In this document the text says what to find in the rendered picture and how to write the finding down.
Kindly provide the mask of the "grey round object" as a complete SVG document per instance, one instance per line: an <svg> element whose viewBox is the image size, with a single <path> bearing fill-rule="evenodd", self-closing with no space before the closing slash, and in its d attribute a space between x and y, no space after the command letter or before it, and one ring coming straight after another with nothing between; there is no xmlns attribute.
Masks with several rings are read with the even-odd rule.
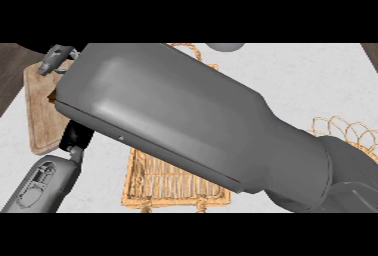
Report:
<svg viewBox="0 0 378 256"><path fill-rule="evenodd" d="M244 43L209 43L207 46L219 52L234 52L244 47Z"/></svg>

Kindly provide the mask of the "grey metal faucet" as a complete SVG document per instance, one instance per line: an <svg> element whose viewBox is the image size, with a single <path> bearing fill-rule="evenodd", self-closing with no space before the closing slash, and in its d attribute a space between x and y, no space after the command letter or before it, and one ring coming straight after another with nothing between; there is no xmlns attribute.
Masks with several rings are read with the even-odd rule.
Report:
<svg viewBox="0 0 378 256"><path fill-rule="evenodd" d="M43 58L37 74L42 76L49 75L52 72L64 74L67 68L61 67L62 63L68 58L77 59L79 55L80 52L73 46L55 45Z"/></svg>

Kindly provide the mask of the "woven straw placemat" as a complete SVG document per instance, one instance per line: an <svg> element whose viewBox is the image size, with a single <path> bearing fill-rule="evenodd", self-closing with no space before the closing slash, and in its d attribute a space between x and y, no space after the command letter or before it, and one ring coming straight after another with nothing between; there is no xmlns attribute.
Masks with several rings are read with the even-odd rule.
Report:
<svg viewBox="0 0 378 256"><path fill-rule="evenodd" d="M151 213L154 208L195 206L198 213L209 207L231 203L231 191L172 164L130 149L122 205Z"/></svg>

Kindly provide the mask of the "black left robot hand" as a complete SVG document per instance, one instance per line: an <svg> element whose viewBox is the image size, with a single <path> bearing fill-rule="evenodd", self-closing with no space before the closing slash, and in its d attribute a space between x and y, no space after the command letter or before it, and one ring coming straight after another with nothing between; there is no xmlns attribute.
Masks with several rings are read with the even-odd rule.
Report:
<svg viewBox="0 0 378 256"><path fill-rule="evenodd" d="M91 128L71 120L67 124L60 148L64 151L70 151L76 146L86 149L92 141L93 133L95 131Z"/></svg>

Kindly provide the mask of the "wooden cutting board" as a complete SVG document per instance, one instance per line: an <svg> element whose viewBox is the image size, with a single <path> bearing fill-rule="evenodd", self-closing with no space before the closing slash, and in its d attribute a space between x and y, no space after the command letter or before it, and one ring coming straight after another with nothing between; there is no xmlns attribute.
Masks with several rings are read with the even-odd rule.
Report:
<svg viewBox="0 0 378 256"><path fill-rule="evenodd" d="M61 80L61 75L55 72L46 76L39 75L40 65L42 63L36 63L24 69L30 147L36 155L45 155L58 148L70 121L57 111L55 104L48 98Z"/></svg>

